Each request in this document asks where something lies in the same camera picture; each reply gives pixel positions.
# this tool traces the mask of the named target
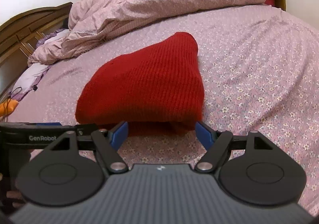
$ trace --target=wooden bed frame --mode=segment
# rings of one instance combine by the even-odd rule
[[[62,27],[72,3],[20,13],[0,26],[0,102],[28,67],[28,56],[44,35]]]

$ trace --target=purple cloth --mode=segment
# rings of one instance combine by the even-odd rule
[[[44,42],[52,37],[55,37],[59,32],[64,31],[65,29],[58,29],[54,32],[49,33],[48,35],[45,35],[42,39],[38,40],[36,48],[43,45]]]
[[[28,91],[26,91],[25,93],[17,93],[15,95],[11,95],[11,92],[9,93],[9,97],[16,100],[16,101],[21,101],[30,91],[32,91],[34,89],[35,86],[37,86],[37,84],[39,84],[39,82],[41,81],[41,79],[47,74],[48,70],[52,67],[52,65],[49,65],[48,68],[42,73],[42,75],[38,76],[33,84],[31,85],[30,89]]]

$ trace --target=red knit beanie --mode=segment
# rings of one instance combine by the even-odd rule
[[[168,39],[105,63],[84,87],[81,124],[111,128],[129,122],[129,135],[184,134],[202,119],[204,87],[192,35]]]

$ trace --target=bed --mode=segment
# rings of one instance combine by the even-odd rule
[[[2,52],[0,70],[14,65],[19,71],[14,77],[5,76],[1,82],[5,83],[2,94],[27,66],[28,45],[24,40],[35,32],[39,34],[38,28],[61,23],[70,6],[44,8],[41,13],[54,11],[58,18],[32,30],[29,26],[20,28],[19,31],[27,32],[24,38],[19,39],[19,31],[8,38],[15,38],[15,46]],[[1,38],[8,26],[19,20],[39,21],[34,11],[2,26]],[[241,5],[188,13],[157,20],[107,40],[80,56],[55,63],[38,84],[38,90],[26,95],[9,121],[76,124],[77,99],[98,68],[177,31],[190,33],[198,43],[199,70],[205,88],[203,121],[213,129],[227,129],[240,135],[259,130],[271,139],[305,169],[307,186],[300,205],[317,214],[319,32],[275,7]],[[20,52],[19,59],[12,55],[16,52]],[[134,163],[194,165],[204,153],[194,132],[183,137],[131,137],[119,150],[130,166]],[[232,156],[241,153],[235,151]],[[94,158],[87,151],[81,155]]]

